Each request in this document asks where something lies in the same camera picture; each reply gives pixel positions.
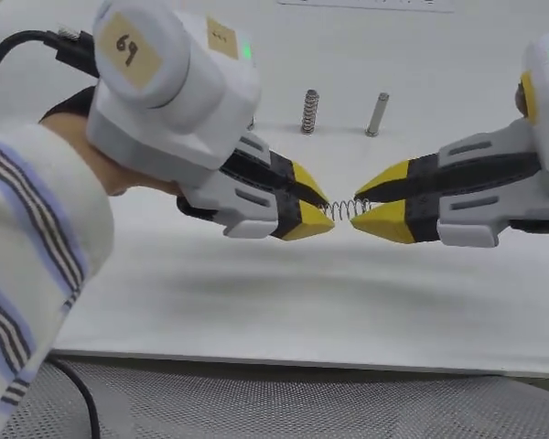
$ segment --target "person's arm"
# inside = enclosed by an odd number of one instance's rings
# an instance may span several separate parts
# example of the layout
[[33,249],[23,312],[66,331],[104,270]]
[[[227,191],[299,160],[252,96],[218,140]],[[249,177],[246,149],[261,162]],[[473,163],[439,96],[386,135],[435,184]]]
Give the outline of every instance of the person's arm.
[[84,124],[62,114],[0,134],[0,432],[112,251],[107,196],[126,187]]

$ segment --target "yellow fingertip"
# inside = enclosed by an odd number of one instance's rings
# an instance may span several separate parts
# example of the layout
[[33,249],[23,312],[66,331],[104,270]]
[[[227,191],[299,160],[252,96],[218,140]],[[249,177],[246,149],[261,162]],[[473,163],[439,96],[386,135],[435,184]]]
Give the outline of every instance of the yellow fingertip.
[[354,229],[364,231],[392,242],[415,243],[413,234],[405,221],[405,201],[381,204],[351,219]]
[[406,178],[409,171],[409,160],[404,160],[399,162],[396,165],[392,165],[385,169],[378,176],[370,180],[364,186],[356,191],[356,195],[366,192],[367,190],[372,189],[373,187],[379,186],[381,183],[386,183],[387,181],[401,180]]
[[537,96],[534,92],[530,71],[525,71],[522,74],[521,83],[522,88],[524,89],[524,99],[527,103],[527,119],[531,124],[535,125],[539,120],[539,109],[537,106]]
[[329,199],[321,190],[321,187],[316,183],[315,179],[307,172],[307,170],[295,161],[293,163],[293,171],[295,172],[295,181],[307,187],[311,187],[320,197],[322,197],[326,203],[329,203]]
[[310,236],[320,235],[332,230],[334,222],[321,210],[305,201],[299,201],[301,210],[301,223],[281,237],[283,241],[296,241]]

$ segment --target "metal cylinder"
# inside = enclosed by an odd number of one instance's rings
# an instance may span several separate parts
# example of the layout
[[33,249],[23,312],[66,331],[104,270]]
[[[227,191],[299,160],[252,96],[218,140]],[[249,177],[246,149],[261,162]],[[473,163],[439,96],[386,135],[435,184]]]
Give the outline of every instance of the metal cylinder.
[[312,134],[315,131],[315,120],[318,115],[319,93],[316,90],[307,90],[303,105],[303,121],[301,133]]
[[376,137],[381,128],[382,117],[384,116],[384,111],[386,110],[386,105],[388,104],[389,94],[381,93],[378,95],[378,100],[376,101],[376,106],[374,107],[374,112],[372,113],[372,118],[366,128],[366,135],[369,137]]

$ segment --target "green led light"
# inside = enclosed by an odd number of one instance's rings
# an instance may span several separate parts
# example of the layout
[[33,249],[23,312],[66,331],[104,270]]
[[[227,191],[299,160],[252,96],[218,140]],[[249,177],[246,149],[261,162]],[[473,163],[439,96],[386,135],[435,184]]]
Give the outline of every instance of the green led light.
[[242,48],[242,55],[243,55],[246,59],[252,59],[252,57],[253,57],[253,50],[250,48],[250,45],[249,45],[249,44],[245,44],[244,47]]

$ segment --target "black wire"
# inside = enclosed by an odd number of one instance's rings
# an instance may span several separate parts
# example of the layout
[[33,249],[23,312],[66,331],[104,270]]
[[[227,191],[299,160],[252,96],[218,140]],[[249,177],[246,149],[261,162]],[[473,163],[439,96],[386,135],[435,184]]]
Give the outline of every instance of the black wire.
[[85,405],[88,407],[88,416],[90,417],[91,439],[102,439],[102,431],[100,430],[100,420],[98,418],[98,409],[93,400],[90,390],[81,380],[81,378],[69,366],[57,361],[52,357],[48,357],[46,363],[53,366],[55,369],[63,372],[80,391],[81,396],[85,400]]
[[53,32],[45,32],[42,30],[23,30],[17,32],[0,43],[0,64],[12,49],[29,41],[42,42],[52,48],[56,48],[59,44],[59,38],[57,34]]

